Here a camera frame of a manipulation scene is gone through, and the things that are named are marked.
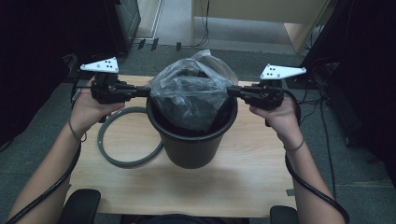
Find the wooden table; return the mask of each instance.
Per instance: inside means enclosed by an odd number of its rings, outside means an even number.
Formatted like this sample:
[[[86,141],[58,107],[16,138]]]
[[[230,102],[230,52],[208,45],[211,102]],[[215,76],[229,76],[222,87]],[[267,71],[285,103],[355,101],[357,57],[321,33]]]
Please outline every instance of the wooden table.
[[[136,86],[150,79],[120,76]],[[127,106],[144,106],[145,102],[146,98],[135,98]],[[101,124],[94,125],[82,145],[68,195],[76,189],[98,189],[102,193],[98,213],[107,214],[269,217],[273,205],[295,207],[294,197],[286,192],[292,182],[281,142],[263,119],[248,111],[248,105],[242,100],[238,104],[237,118],[224,134],[215,158],[199,169],[174,165],[164,150],[141,167],[116,167],[99,152],[96,137]],[[146,114],[133,113],[116,119],[104,142],[114,159],[135,161],[146,157],[160,136]]]

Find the plastic wrap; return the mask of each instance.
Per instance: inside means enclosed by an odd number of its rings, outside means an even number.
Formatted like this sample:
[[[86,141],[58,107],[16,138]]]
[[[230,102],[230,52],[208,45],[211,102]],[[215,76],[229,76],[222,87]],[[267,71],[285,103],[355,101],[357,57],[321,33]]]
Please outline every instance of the plastic wrap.
[[[148,84],[151,99],[171,123],[206,132],[228,98],[227,87],[236,83],[231,68],[207,49],[170,64]]]

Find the black cable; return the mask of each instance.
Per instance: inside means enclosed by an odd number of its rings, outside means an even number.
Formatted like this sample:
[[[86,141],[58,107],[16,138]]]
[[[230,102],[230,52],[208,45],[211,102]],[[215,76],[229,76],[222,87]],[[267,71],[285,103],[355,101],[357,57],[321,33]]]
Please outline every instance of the black cable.
[[[83,72],[78,72],[78,75],[77,75],[77,77],[76,77],[76,79],[74,80],[74,82],[73,82],[73,86],[72,86],[72,90],[71,90],[71,92],[70,92],[70,103],[72,104],[71,105],[71,108],[73,109],[73,106],[74,106],[74,103],[76,102],[76,100],[73,100],[73,97],[75,96],[75,94],[76,94],[76,90],[78,89],[77,88],[77,84],[79,83],[79,81],[81,80],[81,77],[82,77],[82,73]]]
[[[4,152],[9,146],[11,146],[12,142],[14,142],[14,139],[9,140],[4,145],[2,145],[0,147],[0,153]]]
[[[298,104],[299,105],[301,105],[301,104],[303,104],[304,102],[305,102],[305,99],[306,99],[306,95],[308,94],[308,85],[306,85],[306,83],[305,83],[305,91],[304,91],[304,97],[303,97],[303,100],[301,100]]]
[[[303,124],[303,122],[304,122],[304,120],[305,120],[306,118],[308,118],[309,116],[313,115],[313,114],[315,113],[316,109],[317,109],[317,104],[314,104],[314,110],[313,110],[311,113],[305,115],[305,116],[301,119],[300,125]]]
[[[98,137],[97,137],[97,143],[99,147],[99,151],[102,153],[102,155],[105,157],[106,160],[108,160],[111,164],[118,166],[120,168],[134,168],[140,165],[143,165],[152,159],[154,159],[163,149],[163,142],[160,142],[160,144],[157,146],[157,148],[154,149],[153,152],[151,152],[147,157],[138,160],[138,161],[116,161],[110,156],[107,155],[105,151],[105,147],[103,146],[103,139],[105,136],[105,131],[108,126],[117,118],[129,114],[129,113],[147,113],[145,107],[128,107],[128,108],[123,108],[122,110],[119,110],[118,112],[114,113],[111,117],[109,117],[106,122],[102,125],[102,127],[99,130]]]
[[[74,170],[80,152],[81,152],[81,144],[78,145],[78,150],[76,152],[75,157],[73,158],[70,166],[67,168],[66,172],[64,172],[64,174],[61,176],[61,178],[57,182],[55,182],[55,184],[49,187],[49,189],[47,189],[43,194],[41,194],[31,203],[26,205],[19,213],[17,213],[14,217],[12,217],[6,224],[17,223],[21,218],[23,218],[27,213],[29,213],[32,209],[34,209],[38,204],[40,204],[46,198],[48,198],[51,195],[51,193],[53,193],[53,191],[59,188],[62,185],[62,183],[66,180],[66,178],[69,177],[72,171]]]
[[[320,26],[319,26],[319,29],[318,29],[318,34],[317,34],[317,36],[320,35],[320,33],[322,32],[322,29],[323,29],[323,25],[320,25]],[[313,32],[311,32],[311,36],[310,36],[310,47],[308,47],[308,45],[305,44],[305,45],[304,45],[304,49],[311,50],[311,49],[313,48],[313,46],[314,46]]]
[[[76,86],[76,89],[90,89],[91,86]]]
[[[205,15],[205,20],[202,18],[202,23],[205,28],[205,34],[204,37],[201,39],[200,43],[196,45],[183,45],[181,46],[182,48],[199,48],[201,47],[206,41],[209,40],[209,28],[208,28],[208,17],[209,17],[209,9],[210,9],[210,0],[207,1],[207,6],[206,6],[206,15]],[[139,43],[132,43],[131,48],[134,46],[139,46]],[[153,44],[144,44],[144,46],[152,46]],[[162,46],[162,47],[174,47],[174,45],[165,45],[165,44],[157,44],[157,46]]]
[[[323,192],[321,192],[318,189],[315,189],[314,187],[312,187],[311,185],[307,184],[304,180],[302,180],[292,169],[290,161],[288,159],[287,156],[285,156],[285,163],[286,163],[286,167],[288,168],[289,173],[291,174],[291,176],[301,185],[303,186],[305,189],[308,189],[309,191],[311,191],[313,194],[317,195],[320,199],[322,199],[323,201],[325,201],[326,203],[330,204],[332,207],[334,207],[344,218],[344,221],[346,223],[349,223],[349,214],[347,213],[347,211],[343,208],[343,206],[341,206],[338,202],[336,202],[334,199],[330,198],[329,196],[327,196],[326,194],[324,194]]]
[[[295,96],[290,92],[290,91],[286,91],[283,90],[283,92],[285,92],[290,98],[291,100],[295,103],[296,105],[296,117],[297,120],[300,124],[300,119],[301,119],[301,108],[298,104],[297,99],[295,98]],[[326,99],[325,97],[321,97],[321,102],[323,103],[324,99]],[[334,178],[334,173],[333,173],[333,168],[332,168],[332,157],[331,157],[331,152],[330,152],[330,144],[329,144],[329,134],[327,131],[327,125],[326,122],[324,120],[324,116],[323,116],[323,109],[322,109],[322,104],[321,105],[321,114],[322,114],[322,120],[323,120],[323,124],[325,127],[325,133],[326,133],[326,140],[327,140],[327,149],[328,149],[328,154],[329,154],[329,160],[330,160],[330,165],[331,165],[331,170],[332,170],[332,186],[333,186],[333,197],[334,199],[336,199],[335,197],[335,178]],[[349,223],[349,215],[347,213],[347,211],[336,201],[333,200],[332,198],[330,198],[329,196],[327,196],[326,194],[324,194],[323,192],[315,189],[314,187],[312,187],[311,185],[309,185],[308,183],[306,183],[304,180],[302,180],[292,169],[291,165],[290,165],[290,161],[288,159],[287,156],[285,156],[285,160],[286,160],[286,166],[289,170],[289,173],[291,174],[291,176],[301,185],[303,186],[305,189],[308,189],[309,191],[311,191],[312,193],[314,193],[315,195],[317,195],[320,199],[322,199],[323,201],[325,201],[326,203],[329,203],[331,206],[333,206],[344,218],[344,221],[346,223]]]
[[[324,120],[324,115],[323,115],[324,100],[325,100],[325,97],[323,97],[322,100],[320,101],[320,115],[321,115],[322,122],[323,122],[324,132],[326,134],[327,154],[328,154],[328,158],[329,158],[330,171],[331,171],[331,175],[332,175],[332,195],[334,196],[334,199],[336,200],[337,193],[335,191],[335,174],[334,174],[334,169],[332,167],[332,153],[330,152],[330,139],[329,139],[329,133],[327,131],[327,124],[326,124],[326,121]]]
[[[350,18],[352,17],[352,10],[353,10],[354,5],[355,5],[355,0],[352,0],[352,4],[350,5],[349,14],[348,14],[348,17],[347,17],[346,36],[345,36],[345,39],[344,39],[344,46],[341,48],[341,50],[345,49],[345,47],[347,45],[347,38],[349,36]]]
[[[125,58],[125,56],[126,56],[126,54],[125,54],[125,53],[123,53],[123,54],[122,54],[122,57],[121,57],[120,59],[117,59],[117,63],[119,63],[120,61],[122,61],[122,59],[124,59],[124,58]]]
[[[321,101],[321,98],[317,100],[309,100],[309,101],[304,101],[300,102],[300,105],[306,104],[306,105],[317,105]]]

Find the black bucket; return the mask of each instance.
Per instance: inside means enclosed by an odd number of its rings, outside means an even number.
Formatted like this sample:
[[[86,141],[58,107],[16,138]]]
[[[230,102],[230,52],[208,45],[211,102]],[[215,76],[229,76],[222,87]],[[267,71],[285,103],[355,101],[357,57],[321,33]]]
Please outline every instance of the black bucket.
[[[150,97],[147,112],[149,121],[160,133],[169,159],[182,168],[196,169],[207,165],[215,157],[222,136],[236,119],[238,103],[235,97],[229,97],[206,133],[176,127],[163,116]]]

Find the finger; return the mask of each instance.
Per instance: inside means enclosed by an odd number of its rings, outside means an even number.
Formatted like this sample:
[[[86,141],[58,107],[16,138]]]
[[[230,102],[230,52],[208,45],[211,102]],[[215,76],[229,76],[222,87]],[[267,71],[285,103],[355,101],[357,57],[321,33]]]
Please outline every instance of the finger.
[[[268,116],[268,111],[265,111],[263,109],[260,109],[256,106],[251,105],[249,108],[250,112],[252,112],[255,115],[258,115],[260,117],[266,118]]]
[[[106,105],[104,107],[104,113],[107,115],[111,115],[111,112],[123,109],[125,107],[125,103],[117,103],[112,105]]]
[[[95,80],[95,77],[92,77],[86,84],[87,87],[90,87],[92,85],[92,82]]]

